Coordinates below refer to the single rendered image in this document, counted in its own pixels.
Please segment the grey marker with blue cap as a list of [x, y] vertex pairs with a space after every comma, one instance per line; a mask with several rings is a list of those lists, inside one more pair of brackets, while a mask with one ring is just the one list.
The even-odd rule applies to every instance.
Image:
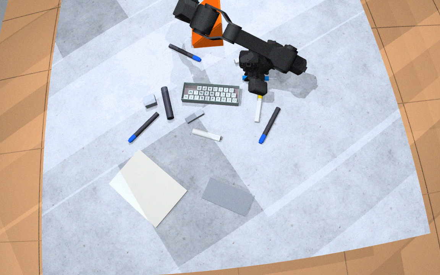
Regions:
[[275, 121], [275, 119], [276, 119], [276, 117], [277, 117], [279, 111], [280, 111], [280, 108], [279, 108], [279, 107], [276, 107], [276, 108], [275, 108], [275, 111], [274, 111], [274, 113], [273, 113], [273, 115], [271, 116], [271, 118], [270, 118], [270, 120], [269, 120], [267, 126], [265, 127], [265, 129], [264, 129], [264, 131], [263, 131], [263, 133], [262, 133], [262, 135], [261, 135], [261, 137], [260, 137], [260, 139], [259, 139], [259, 143], [260, 143], [260, 144], [262, 144], [262, 143], [264, 142], [264, 139], [267, 137], [267, 134], [268, 134], [268, 132], [270, 131], [270, 129], [271, 129], [271, 127], [272, 127], [272, 124], [274, 123], [274, 121]]
[[128, 142], [129, 143], [131, 143], [131, 142], [133, 142], [136, 138], [137, 138], [137, 136], [139, 136], [144, 130], [145, 130], [145, 128], [146, 127], [148, 127], [158, 116], [160, 116], [157, 112], [155, 112], [154, 114], [153, 114], [153, 116], [151, 116], [150, 118], [149, 118], [149, 120], [148, 121], [146, 121], [146, 123], [144, 123], [143, 125], [142, 125], [142, 127], [140, 127], [130, 138], [129, 138], [129, 140], [128, 140]]
[[197, 56], [191, 54], [190, 52], [186, 52], [185, 50], [183, 50], [183, 49], [181, 49], [181, 48], [178, 48], [178, 47], [175, 46], [175, 45], [169, 44], [169, 48], [174, 49], [176, 52], [182, 53], [182, 54], [184, 54], [185, 56], [194, 59], [195, 61], [201, 61], [201, 58], [200, 58], [200, 57], [197, 57]]

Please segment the white sheet of paper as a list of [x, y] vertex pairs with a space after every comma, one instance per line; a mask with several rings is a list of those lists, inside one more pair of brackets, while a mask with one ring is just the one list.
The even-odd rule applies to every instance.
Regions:
[[109, 184], [156, 228], [188, 191], [140, 149]]

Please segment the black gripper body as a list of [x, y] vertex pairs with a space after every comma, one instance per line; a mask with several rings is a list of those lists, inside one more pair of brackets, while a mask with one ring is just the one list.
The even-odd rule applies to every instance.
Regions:
[[268, 65], [262, 55], [259, 55], [259, 59], [261, 58], [260, 67], [258, 70], [255, 70], [252, 73], [252, 79], [249, 80], [248, 83], [248, 91], [253, 94], [264, 96], [267, 94], [267, 82], [265, 82], [265, 75], [269, 74], [269, 70], [275, 70], [271, 65]]

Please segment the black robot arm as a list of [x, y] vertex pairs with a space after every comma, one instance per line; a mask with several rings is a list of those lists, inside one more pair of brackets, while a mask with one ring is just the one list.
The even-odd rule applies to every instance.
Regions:
[[[297, 48], [292, 45], [280, 45], [278, 42], [268, 40], [267, 42], [242, 30], [242, 27], [232, 23], [225, 11], [222, 11], [209, 4], [202, 5], [198, 0], [178, 0], [173, 11], [175, 18], [190, 23], [193, 32], [210, 40], [224, 39], [231, 44], [238, 44], [249, 50], [242, 50], [239, 54], [239, 67], [246, 72], [252, 69], [258, 70], [262, 55], [264, 61], [280, 73], [287, 74], [288, 71], [301, 75], [307, 70], [306, 59], [298, 56]], [[222, 36], [209, 37], [219, 12], [228, 23]]]

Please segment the dark grey cylinder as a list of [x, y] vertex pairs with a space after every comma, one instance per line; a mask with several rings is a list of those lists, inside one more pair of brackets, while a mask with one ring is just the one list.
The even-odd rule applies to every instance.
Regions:
[[161, 87], [161, 94], [162, 94], [163, 102], [165, 105], [166, 117], [168, 120], [172, 120], [174, 117], [173, 117], [173, 111], [172, 111], [172, 107], [171, 107], [171, 103], [170, 103], [170, 96], [169, 96], [167, 86]]

